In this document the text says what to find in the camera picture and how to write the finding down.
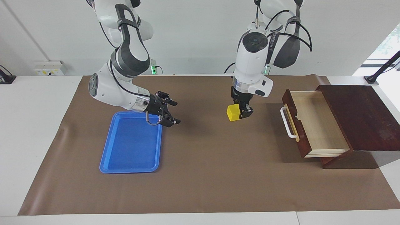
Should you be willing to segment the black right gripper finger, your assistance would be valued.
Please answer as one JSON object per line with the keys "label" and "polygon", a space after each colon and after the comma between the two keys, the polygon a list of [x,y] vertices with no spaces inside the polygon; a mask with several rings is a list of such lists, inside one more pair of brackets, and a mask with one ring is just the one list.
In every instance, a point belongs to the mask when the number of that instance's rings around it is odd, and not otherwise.
{"label": "black right gripper finger", "polygon": [[156,96],[162,104],[170,104],[172,106],[176,106],[178,104],[176,101],[170,98],[170,95],[168,93],[157,91]]}
{"label": "black right gripper finger", "polygon": [[159,122],[160,125],[165,127],[171,127],[174,124],[181,123],[181,120],[172,117],[170,114],[164,114]]}

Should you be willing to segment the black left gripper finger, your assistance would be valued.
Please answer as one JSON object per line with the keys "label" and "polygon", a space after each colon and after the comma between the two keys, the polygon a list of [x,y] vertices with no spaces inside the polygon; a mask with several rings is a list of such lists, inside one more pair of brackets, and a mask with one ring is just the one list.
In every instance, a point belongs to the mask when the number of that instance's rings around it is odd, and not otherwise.
{"label": "black left gripper finger", "polygon": [[254,112],[253,108],[250,107],[250,105],[248,104],[246,104],[245,106],[239,105],[239,110],[240,110],[239,119],[250,117],[250,115]]}

